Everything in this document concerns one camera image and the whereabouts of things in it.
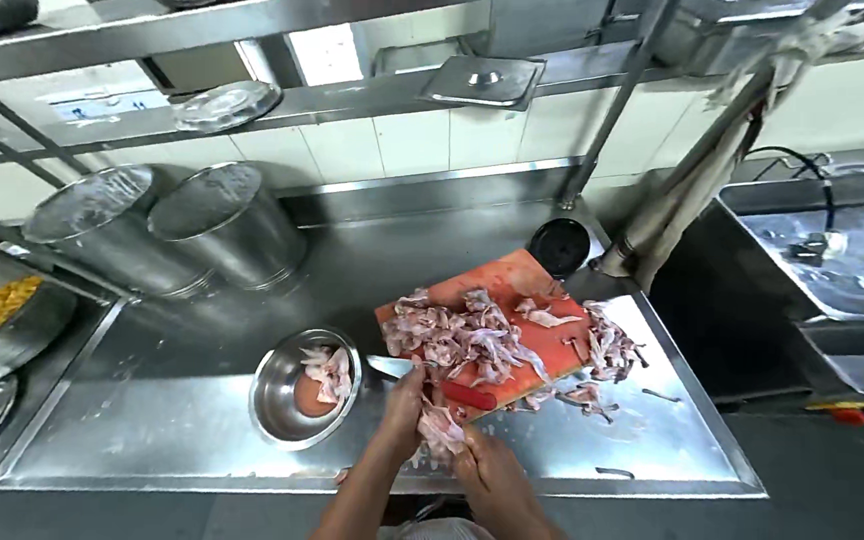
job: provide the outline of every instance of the stainless steel pot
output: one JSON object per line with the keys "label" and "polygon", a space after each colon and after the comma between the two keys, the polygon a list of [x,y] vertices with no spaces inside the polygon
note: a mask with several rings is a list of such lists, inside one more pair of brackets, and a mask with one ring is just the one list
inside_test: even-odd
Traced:
{"label": "stainless steel pot", "polygon": [[41,202],[22,234],[123,286],[185,297],[206,282],[210,270],[149,233],[146,218],[158,190],[147,165],[105,169]]}
{"label": "stainless steel pot", "polygon": [[243,289],[285,279],[306,254],[306,238],[247,163],[187,178],[151,209],[149,231]]}
{"label": "stainless steel pot", "polygon": [[48,281],[0,325],[0,379],[42,352],[66,327],[76,296]]}

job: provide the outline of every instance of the sink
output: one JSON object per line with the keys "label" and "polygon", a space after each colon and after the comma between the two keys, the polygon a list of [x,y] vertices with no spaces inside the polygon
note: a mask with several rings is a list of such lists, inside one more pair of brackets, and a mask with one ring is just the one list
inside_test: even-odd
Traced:
{"label": "sink", "polygon": [[832,193],[836,207],[833,229],[839,233],[841,246],[837,250],[829,247],[824,257],[802,258],[796,251],[826,228],[828,212],[820,181],[732,184],[722,190],[719,203],[798,289],[798,299],[805,305],[803,313],[836,320],[863,319],[864,174],[834,178]]}

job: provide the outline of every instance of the raw chicken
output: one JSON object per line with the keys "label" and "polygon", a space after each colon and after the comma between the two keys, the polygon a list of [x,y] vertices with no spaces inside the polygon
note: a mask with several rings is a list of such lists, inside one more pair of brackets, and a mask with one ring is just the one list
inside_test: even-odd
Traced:
{"label": "raw chicken", "polygon": [[466,435],[452,420],[449,408],[435,406],[425,396],[418,417],[418,432],[425,438],[432,459],[441,463],[450,463],[453,455],[466,449]]}
{"label": "raw chicken", "polygon": [[542,402],[554,398],[557,393],[559,390],[555,386],[546,385],[525,396],[525,405],[529,406],[532,411],[538,411]]}
{"label": "raw chicken", "polygon": [[341,469],[338,474],[335,474],[335,485],[342,485],[342,483],[349,477],[349,471],[352,470],[352,467],[345,467],[344,469]]}
{"label": "raw chicken", "polygon": [[639,352],[641,346],[636,345],[621,327],[606,317],[599,302],[585,300],[582,307],[591,321],[588,329],[587,363],[592,366],[593,379],[620,383],[629,377],[629,372],[636,362],[641,363],[642,367],[649,367]]}
{"label": "raw chicken", "polygon": [[426,289],[415,289],[395,303],[395,316],[382,324],[389,354],[421,353],[429,366],[432,381],[454,379],[464,366],[473,363],[477,378],[472,386],[501,385],[513,378],[512,368],[523,362],[546,383],[551,379],[546,364],[533,350],[519,342],[522,331],[509,324],[485,289],[462,294],[466,313],[432,305]]}
{"label": "raw chicken", "polygon": [[326,404],[342,404],[353,392],[349,376],[349,353],[344,347],[334,352],[329,347],[300,349],[305,353],[305,375],[321,383],[316,400]]}
{"label": "raw chicken", "polygon": [[539,307],[536,305],[535,300],[532,300],[531,298],[526,298],[525,300],[522,300],[518,307],[515,308],[515,311],[521,313],[525,316],[527,320],[532,321],[536,325],[542,325],[546,328],[557,327],[558,325],[564,325],[566,323],[574,323],[583,320],[582,317],[576,317],[575,315],[556,317],[552,313],[549,313],[549,310],[551,309],[551,305],[547,306],[544,309],[539,309]]}
{"label": "raw chicken", "polygon": [[580,382],[574,390],[564,392],[561,396],[566,402],[581,407],[585,416],[601,414],[610,424],[613,419],[607,411],[618,411],[618,403],[606,406],[599,404],[599,386],[595,382]]}

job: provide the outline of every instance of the black cable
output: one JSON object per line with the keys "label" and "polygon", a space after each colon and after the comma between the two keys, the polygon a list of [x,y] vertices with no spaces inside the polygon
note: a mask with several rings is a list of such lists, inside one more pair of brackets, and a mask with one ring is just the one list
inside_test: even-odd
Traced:
{"label": "black cable", "polygon": [[792,156],[796,160],[799,160],[800,162],[802,162],[805,168],[812,171],[812,174],[815,175],[816,180],[822,182],[822,195],[824,195],[825,197],[825,232],[828,233],[832,231],[835,225],[835,198],[833,196],[833,183],[829,181],[825,174],[822,173],[822,169],[820,169],[819,166],[815,164],[814,160],[806,157],[801,153],[796,152],[795,150],[792,150],[791,148],[786,148],[785,146],[762,146],[746,152],[745,155],[746,157],[748,157],[750,156],[750,154],[754,154],[756,152],[765,152],[767,150],[782,152],[788,156]]}

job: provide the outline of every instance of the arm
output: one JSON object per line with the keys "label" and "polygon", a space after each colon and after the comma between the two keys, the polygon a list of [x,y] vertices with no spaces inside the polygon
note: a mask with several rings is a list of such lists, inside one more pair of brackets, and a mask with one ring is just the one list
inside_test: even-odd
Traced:
{"label": "arm", "polygon": [[392,388],[382,423],[322,512],[310,540],[375,540],[392,482],[402,463],[419,448],[416,425],[425,379],[425,367],[413,368]]}
{"label": "arm", "polygon": [[475,523],[496,540],[565,540],[546,518],[516,455],[472,425],[464,431],[467,449],[456,456],[455,474]]}

